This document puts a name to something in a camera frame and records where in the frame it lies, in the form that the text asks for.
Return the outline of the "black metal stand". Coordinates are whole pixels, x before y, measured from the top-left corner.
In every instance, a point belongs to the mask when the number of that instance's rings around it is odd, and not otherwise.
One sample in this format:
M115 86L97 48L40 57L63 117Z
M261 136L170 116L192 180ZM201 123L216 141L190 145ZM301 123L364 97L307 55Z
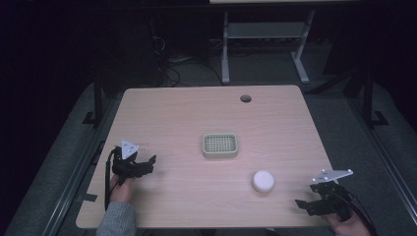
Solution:
M374 81L369 70L363 69L363 102L362 102L362 118L365 124L373 129L375 126L387 126L388 121L381 111L373 109Z
M93 78L93 111L86 114L83 123L96 128L102 120L102 71L98 70Z

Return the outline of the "green soap dish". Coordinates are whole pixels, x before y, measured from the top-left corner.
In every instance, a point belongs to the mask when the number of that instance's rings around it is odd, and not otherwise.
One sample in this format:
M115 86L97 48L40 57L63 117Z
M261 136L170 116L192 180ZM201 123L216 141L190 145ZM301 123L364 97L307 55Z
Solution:
M204 158L233 158L238 154L237 136L232 133L205 134L202 140Z

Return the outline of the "person's right hand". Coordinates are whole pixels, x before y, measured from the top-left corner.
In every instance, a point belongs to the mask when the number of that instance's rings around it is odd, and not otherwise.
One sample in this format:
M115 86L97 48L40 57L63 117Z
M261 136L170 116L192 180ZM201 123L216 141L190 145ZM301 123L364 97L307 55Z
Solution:
M339 221L335 214L326 214L322 216L331 227L336 236L371 236L370 231L364 225L363 221L356 213L346 221Z

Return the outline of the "white round soap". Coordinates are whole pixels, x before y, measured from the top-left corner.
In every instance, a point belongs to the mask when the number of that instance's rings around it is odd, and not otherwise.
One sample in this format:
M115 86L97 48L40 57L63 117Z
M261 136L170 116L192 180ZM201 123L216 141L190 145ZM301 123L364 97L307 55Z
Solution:
M266 170L257 171L252 178L252 185L257 192L268 193L274 187L274 177Z

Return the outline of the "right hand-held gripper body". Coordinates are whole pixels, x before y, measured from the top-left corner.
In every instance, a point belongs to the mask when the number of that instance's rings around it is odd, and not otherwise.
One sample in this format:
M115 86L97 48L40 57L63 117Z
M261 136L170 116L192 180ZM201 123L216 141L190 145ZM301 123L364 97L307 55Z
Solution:
M351 202L347 191L338 185L336 181L352 175L351 169L329 170L323 169L321 173L312 179L313 184L325 183L326 194L323 198L315 201L316 214L325 215L335 213L339 221L346 221L351 217L349 204Z

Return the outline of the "white metal desk frame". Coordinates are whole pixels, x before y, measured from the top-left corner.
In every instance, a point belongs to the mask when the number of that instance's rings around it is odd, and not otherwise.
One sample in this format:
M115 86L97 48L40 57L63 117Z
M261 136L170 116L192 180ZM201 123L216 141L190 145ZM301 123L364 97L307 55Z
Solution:
M310 82L302 62L302 54L312 26L315 11L308 13L304 22L283 22L283 23L232 23L229 21L228 13L224 13L222 33L222 54L221 54L221 82L224 85L230 83L228 41L230 39L289 39L298 38L299 45L291 52L291 58L298 73L300 82Z

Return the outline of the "grey tape strip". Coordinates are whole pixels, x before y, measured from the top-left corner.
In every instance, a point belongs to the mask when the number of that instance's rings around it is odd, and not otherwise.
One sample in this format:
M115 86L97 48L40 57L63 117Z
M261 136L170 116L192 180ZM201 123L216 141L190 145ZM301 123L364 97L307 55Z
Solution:
M84 201L87 202L95 202L97 199L97 195L92 194L83 194L83 195L77 195L75 202L82 203Z

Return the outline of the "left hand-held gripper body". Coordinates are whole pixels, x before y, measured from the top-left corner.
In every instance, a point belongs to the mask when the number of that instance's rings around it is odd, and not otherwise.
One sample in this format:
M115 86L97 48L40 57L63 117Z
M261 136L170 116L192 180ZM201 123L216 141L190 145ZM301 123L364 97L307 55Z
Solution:
M112 172L119 176L119 185L122 185L128 178L141 178L153 171L153 165L148 161L137 163L136 154L141 147L126 140L121 141L120 146L114 149Z

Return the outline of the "person's left hand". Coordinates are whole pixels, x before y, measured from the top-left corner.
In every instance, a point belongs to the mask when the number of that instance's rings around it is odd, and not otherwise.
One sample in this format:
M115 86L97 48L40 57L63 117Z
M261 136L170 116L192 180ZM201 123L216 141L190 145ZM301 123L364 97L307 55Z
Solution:
M128 178L122 185L119 185L118 181L119 176L113 175L110 180L110 201L112 203L117 202L129 204L133 196L133 183L135 179Z

